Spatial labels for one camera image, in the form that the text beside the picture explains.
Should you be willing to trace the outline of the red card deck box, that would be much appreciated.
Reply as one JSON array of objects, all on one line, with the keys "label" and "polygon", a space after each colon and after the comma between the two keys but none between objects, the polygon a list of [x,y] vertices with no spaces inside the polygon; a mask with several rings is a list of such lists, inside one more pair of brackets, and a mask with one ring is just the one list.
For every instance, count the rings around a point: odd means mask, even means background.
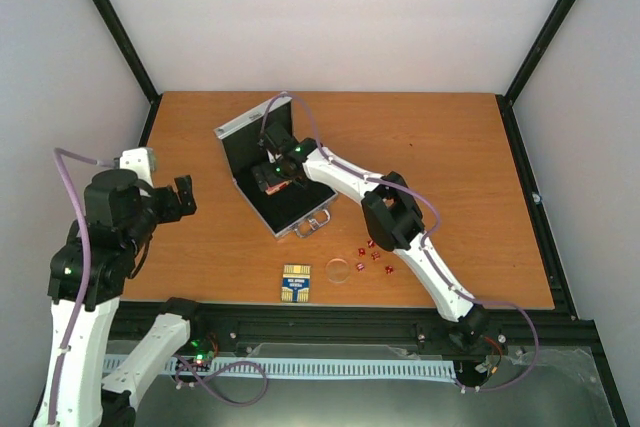
[{"label": "red card deck box", "polygon": [[286,188],[287,186],[289,186],[291,183],[288,181],[283,181],[280,182],[276,185],[273,186],[268,186],[267,189],[265,190],[265,193],[267,195],[274,195],[275,193],[278,193],[280,191],[282,191],[284,188]]}]

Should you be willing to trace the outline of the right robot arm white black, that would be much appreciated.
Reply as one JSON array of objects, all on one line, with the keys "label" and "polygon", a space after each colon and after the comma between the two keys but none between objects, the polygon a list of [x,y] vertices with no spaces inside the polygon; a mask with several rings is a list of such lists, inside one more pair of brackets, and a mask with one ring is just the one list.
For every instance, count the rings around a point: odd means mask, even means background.
[{"label": "right robot arm white black", "polygon": [[371,240],[398,256],[418,278],[441,318],[450,324],[452,342],[467,347],[483,335],[488,325],[486,309],[435,249],[418,206],[423,198],[401,175],[363,169],[311,138],[273,141],[262,134],[259,146],[267,152],[274,173],[324,184],[361,206]]}]

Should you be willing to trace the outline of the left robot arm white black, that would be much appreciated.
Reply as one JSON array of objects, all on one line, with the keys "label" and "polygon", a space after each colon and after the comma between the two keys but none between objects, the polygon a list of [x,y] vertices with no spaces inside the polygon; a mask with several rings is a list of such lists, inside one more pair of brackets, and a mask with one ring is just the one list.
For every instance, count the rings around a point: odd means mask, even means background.
[{"label": "left robot arm white black", "polygon": [[103,373],[124,285],[144,264],[156,227],[196,211],[191,177],[174,182],[154,187],[133,170],[110,169],[85,188],[85,209],[50,263],[52,350],[35,425],[131,426],[172,355],[206,342],[197,303],[171,298],[126,360]]}]

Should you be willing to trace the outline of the blue gold card deck box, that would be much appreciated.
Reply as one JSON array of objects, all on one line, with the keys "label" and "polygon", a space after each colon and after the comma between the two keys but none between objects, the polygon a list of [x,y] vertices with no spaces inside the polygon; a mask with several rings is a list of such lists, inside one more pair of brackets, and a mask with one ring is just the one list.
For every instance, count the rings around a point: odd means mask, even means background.
[{"label": "blue gold card deck box", "polygon": [[310,297],[311,266],[285,264],[283,266],[280,299],[284,303],[307,303]]}]

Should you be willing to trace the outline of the aluminium poker case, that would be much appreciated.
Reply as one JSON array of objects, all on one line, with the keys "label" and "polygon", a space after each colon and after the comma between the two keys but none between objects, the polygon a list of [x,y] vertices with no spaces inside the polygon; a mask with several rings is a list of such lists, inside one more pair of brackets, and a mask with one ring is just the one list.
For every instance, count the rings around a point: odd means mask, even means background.
[{"label": "aluminium poker case", "polygon": [[297,145],[292,107],[282,92],[214,129],[235,187],[276,238],[306,238],[326,226],[337,198],[284,161],[283,150]]}]

